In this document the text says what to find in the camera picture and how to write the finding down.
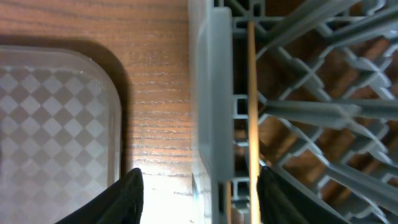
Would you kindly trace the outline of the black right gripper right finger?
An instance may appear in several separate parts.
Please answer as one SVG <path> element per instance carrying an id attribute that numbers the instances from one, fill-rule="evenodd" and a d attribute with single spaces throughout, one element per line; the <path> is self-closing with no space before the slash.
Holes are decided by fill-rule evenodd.
<path id="1" fill-rule="evenodd" d="M 344 224 L 270 167 L 263 167 L 257 181 L 261 222 L 264 224 Z"/>

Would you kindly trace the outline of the wooden chopstick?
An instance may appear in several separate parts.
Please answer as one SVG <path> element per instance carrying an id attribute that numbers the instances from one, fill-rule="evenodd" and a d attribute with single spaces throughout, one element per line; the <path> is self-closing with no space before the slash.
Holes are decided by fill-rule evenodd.
<path id="1" fill-rule="evenodd" d="M 231 182 L 225 183 L 225 214 L 228 224 L 231 224 Z"/>
<path id="2" fill-rule="evenodd" d="M 254 22 L 248 22 L 248 136 L 251 224 L 261 223 L 257 181 L 259 177 L 258 100 Z"/>

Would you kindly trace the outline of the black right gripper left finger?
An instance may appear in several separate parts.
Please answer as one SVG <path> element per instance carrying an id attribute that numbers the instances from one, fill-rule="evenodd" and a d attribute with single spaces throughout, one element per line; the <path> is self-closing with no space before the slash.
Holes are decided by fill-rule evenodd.
<path id="1" fill-rule="evenodd" d="M 142 172 L 134 168 L 93 200 L 61 219 L 65 224 L 140 224 L 144 206 Z"/>

